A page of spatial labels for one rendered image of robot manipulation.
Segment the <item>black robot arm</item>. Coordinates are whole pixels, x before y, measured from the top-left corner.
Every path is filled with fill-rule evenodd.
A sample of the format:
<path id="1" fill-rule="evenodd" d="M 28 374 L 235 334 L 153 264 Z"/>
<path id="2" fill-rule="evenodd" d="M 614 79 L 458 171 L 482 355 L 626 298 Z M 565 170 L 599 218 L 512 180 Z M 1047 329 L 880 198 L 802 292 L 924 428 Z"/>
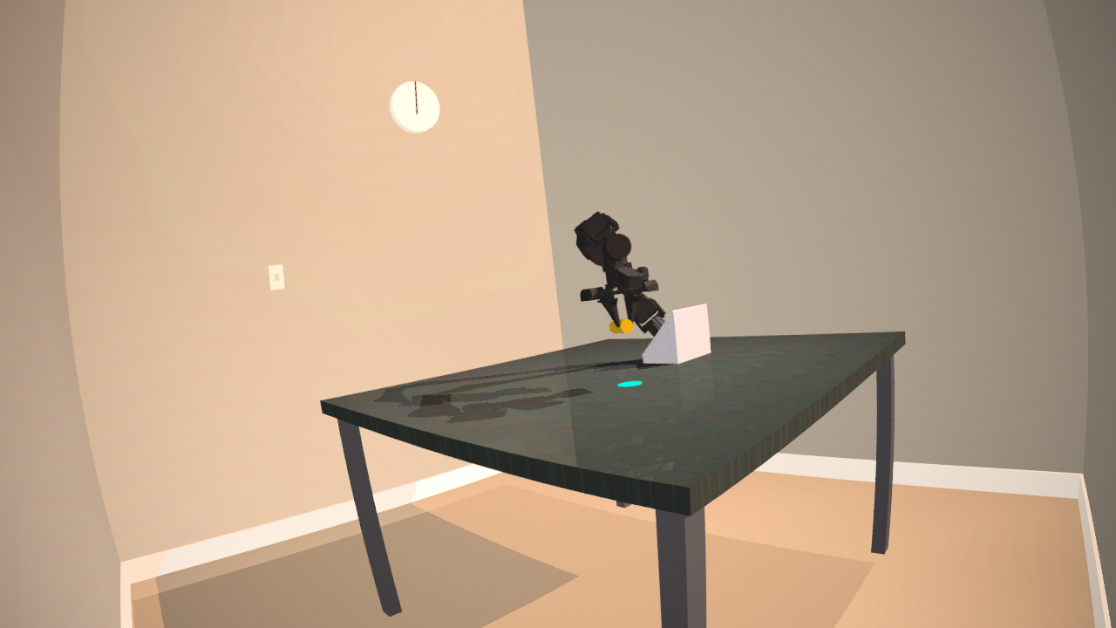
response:
<path id="1" fill-rule="evenodd" d="M 575 247 L 579 248 L 583 255 L 590 259 L 596 265 L 605 267 L 603 263 L 606 262 L 627 261 L 631 253 L 631 239 L 617 234 L 618 226 L 616 220 L 606 215 L 605 212 L 596 211 L 591 218 L 583 220 L 581 225 L 575 228 L 577 235 Z M 647 278 L 650 278 L 647 268 L 639 267 L 634 270 L 629 264 L 626 263 L 626 267 L 619 268 L 619 263 L 614 263 L 610 267 L 610 283 L 620 283 L 622 289 L 634 289 L 634 287 L 641 289 L 643 282 L 647 282 Z M 654 313 L 656 315 L 653 317 Z M 644 294 L 637 303 L 634 322 L 642 332 L 650 332 L 652 337 L 656 337 L 665 322 L 663 319 L 665 313 L 666 311 L 655 299 Z M 650 322 L 645 323 L 647 319 Z"/>

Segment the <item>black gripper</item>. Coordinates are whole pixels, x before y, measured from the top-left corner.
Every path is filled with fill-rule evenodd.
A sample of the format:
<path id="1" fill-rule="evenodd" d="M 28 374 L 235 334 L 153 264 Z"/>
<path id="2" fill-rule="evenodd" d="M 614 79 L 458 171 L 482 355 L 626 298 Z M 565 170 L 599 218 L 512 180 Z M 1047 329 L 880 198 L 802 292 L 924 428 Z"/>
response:
<path id="1" fill-rule="evenodd" d="M 616 327 L 619 327 L 620 323 L 619 323 L 619 313 L 617 309 L 618 298 L 615 298 L 615 294 L 622 294 L 622 293 L 627 294 L 626 297 L 624 297 L 625 309 L 627 311 L 627 317 L 631 319 L 631 323 L 633 323 L 639 298 L 644 297 L 644 294 L 642 294 L 642 291 L 660 290 L 657 281 L 643 282 L 641 289 L 638 289 L 637 287 L 634 287 L 634 289 L 622 289 L 620 283 L 610 283 L 610 271 L 612 271 L 610 267 L 613 267 L 614 263 L 619 263 L 619 268 L 626 267 L 626 263 L 628 262 L 629 261 L 616 261 L 610 263 L 609 262 L 603 263 L 603 265 L 605 265 L 603 267 L 603 271 L 606 271 L 606 277 L 607 277 L 607 283 L 605 284 L 606 289 L 604 289 L 603 287 L 597 287 L 597 289 L 586 289 L 581 291 L 581 302 L 597 301 L 597 299 L 602 299 L 602 301 L 597 301 L 597 303 L 602 303 L 603 309 L 606 309 L 610 313 L 610 319 L 613 319 L 614 323 L 616 323 Z M 617 290 L 613 290 L 616 289 L 616 287 Z"/>

